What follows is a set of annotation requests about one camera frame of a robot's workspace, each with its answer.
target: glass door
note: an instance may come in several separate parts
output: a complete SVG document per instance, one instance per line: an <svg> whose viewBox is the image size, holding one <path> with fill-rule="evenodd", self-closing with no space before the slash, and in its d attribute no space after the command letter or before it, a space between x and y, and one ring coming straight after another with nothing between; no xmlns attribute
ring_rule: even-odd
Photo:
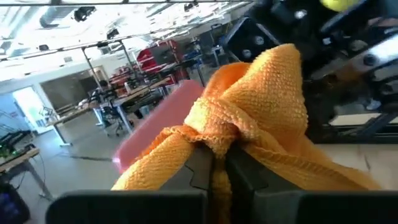
<svg viewBox="0 0 398 224"><path fill-rule="evenodd" d="M44 104L32 87L17 90L12 95L37 133L42 134L52 130L52 126L45 127L47 122L45 117L40 114L44 108Z"/></svg>

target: chair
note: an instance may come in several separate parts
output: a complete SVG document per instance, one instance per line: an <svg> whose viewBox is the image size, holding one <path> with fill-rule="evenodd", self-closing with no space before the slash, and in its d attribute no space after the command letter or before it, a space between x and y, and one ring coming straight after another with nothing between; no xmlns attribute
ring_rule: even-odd
<svg viewBox="0 0 398 224"><path fill-rule="evenodd" d="M108 128L114 123L118 124L114 129L114 134L118 137L119 131L123 131L123 121L117 109L110 103L109 106L101 108L101 116L108 122L103 125L104 131L108 137L111 136L110 133L108 133Z"/></svg>

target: knotted towel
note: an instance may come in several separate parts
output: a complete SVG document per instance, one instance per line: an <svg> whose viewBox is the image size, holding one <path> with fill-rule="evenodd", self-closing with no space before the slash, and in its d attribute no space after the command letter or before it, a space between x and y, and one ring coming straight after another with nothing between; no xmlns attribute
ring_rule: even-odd
<svg viewBox="0 0 398 224"><path fill-rule="evenodd" d="M159 189L205 142L216 157L213 193L217 222L229 222L231 186L224 170L230 144L306 190L370 190L379 186L364 173L332 162L307 137L300 53L291 44L263 52L252 63L233 63L212 76L184 125L165 128L113 190Z"/></svg>

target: pink block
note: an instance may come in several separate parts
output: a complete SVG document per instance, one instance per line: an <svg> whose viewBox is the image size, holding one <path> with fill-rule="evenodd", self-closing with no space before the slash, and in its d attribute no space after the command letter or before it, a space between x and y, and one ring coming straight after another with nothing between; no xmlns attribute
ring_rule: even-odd
<svg viewBox="0 0 398 224"><path fill-rule="evenodd" d="M141 123L117 149L113 163L123 173L163 128L181 125L204 88L194 80L183 83Z"/></svg>

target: screw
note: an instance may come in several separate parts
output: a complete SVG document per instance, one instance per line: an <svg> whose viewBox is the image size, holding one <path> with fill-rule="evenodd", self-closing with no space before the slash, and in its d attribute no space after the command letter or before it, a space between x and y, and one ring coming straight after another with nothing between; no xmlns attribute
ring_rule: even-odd
<svg viewBox="0 0 398 224"><path fill-rule="evenodd" d="M299 11L297 11L297 12L294 13L294 17L295 17L296 19L303 19L304 16L306 16L306 15L307 15L307 10L304 10L304 9L299 10Z"/></svg>
<svg viewBox="0 0 398 224"><path fill-rule="evenodd" d="M261 36L255 36L254 37L254 43L256 45L263 45L264 44L264 38Z"/></svg>
<svg viewBox="0 0 398 224"><path fill-rule="evenodd" d="M377 57L368 54L363 57L363 64L366 66L374 66L377 63Z"/></svg>
<svg viewBox="0 0 398 224"><path fill-rule="evenodd" d="M245 58L250 58L251 57L251 51L248 50L248 49L242 50L242 54L243 54L243 57L245 57Z"/></svg>

